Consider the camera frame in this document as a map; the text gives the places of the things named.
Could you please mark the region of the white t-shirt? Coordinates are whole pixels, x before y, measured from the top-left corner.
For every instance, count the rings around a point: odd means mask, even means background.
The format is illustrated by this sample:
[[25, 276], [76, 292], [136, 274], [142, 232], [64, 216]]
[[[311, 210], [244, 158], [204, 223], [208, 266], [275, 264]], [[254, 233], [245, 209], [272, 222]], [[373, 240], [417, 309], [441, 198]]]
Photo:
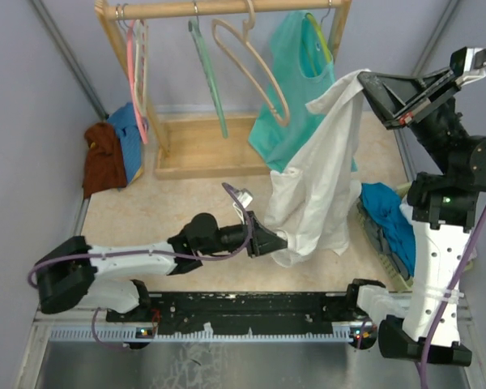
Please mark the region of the white t-shirt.
[[322, 122], [283, 172], [271, 172], [264, 223], [288, 243], [271, 255], [280, 266], [305, 262], [317, 250], [341, 255], [350, 244], [347, 217], [361, 193], [352, 175], [364, 102], [358, 76], [345, 75], [307, 103]]

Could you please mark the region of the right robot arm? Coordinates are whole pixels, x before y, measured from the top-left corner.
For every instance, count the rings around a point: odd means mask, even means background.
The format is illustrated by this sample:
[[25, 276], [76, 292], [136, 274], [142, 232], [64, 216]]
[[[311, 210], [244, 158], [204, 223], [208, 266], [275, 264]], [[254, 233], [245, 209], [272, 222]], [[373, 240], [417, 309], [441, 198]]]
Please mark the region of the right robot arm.
[[379, 322], [377, 342], [385, 358], [471, 364], [458, 333], [458, 282], [481, 225], [475, 211], [486, 193], [486, 136], [465, 130], [454, 97], [485, 75], [484, 69], [450, 68], [423, 77], [364, 70], [349, 75], [383, 126], [410, 129], [439, 169], [418, 173], [407, 193], [415, 273], [407, 313], [386, 314]]

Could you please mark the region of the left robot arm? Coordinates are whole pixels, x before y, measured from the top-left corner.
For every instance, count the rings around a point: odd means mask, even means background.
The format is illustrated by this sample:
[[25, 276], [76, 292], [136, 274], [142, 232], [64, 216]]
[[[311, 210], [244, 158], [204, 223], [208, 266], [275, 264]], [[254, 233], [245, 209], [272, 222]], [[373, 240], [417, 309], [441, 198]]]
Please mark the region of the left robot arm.
[[219, 227], [212, 214], [200, 213], [179, 234], [147, 246], [91, 246], [83, 236], [71, 237], [36, 262], [28, 281], [44, 314], [88, 306], [141, 322], [151, 315], [152, 302], [139, 276], [183, 275], [206, 261], [242, 251], [255, 258], [287, 246], [287, 239], [264, 227], [253, 212], [226, 227]]

